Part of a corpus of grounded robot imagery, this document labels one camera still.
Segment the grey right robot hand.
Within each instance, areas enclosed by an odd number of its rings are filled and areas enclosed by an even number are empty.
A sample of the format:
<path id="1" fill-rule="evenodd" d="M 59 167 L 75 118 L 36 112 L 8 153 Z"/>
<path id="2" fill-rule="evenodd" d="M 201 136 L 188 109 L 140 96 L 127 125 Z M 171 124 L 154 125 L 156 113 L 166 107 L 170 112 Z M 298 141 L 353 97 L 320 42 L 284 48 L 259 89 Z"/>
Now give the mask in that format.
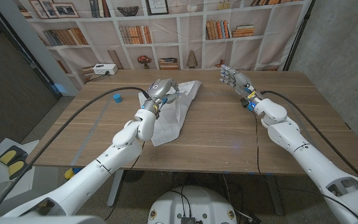
<path id="1" fill-rule="evenodd" d="M 244 108 L 253 111 L 255 106 L 263 100 L 261 95 L 253 87 L 250 78 L 234 68 L 227 65 L 221 66 L 220 82 L 232 87 L 240 95 L 241 103 Z"/>

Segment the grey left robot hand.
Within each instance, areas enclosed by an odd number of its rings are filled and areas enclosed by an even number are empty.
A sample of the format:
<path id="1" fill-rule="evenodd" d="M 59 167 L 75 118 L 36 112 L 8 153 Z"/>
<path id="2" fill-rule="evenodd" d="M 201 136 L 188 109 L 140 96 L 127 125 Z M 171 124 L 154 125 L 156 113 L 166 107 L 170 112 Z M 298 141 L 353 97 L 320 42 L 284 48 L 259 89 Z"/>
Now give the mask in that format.
<path id="1" fill-rule="evenodd" d="M 158 119 L 160 109 L 165 104 L 173 103 L 179 96 L 178 83 L 172 78 L 158 79 L 147 90 L 148 96 L 142 105 L 142 109 L 153 112 Z"/>

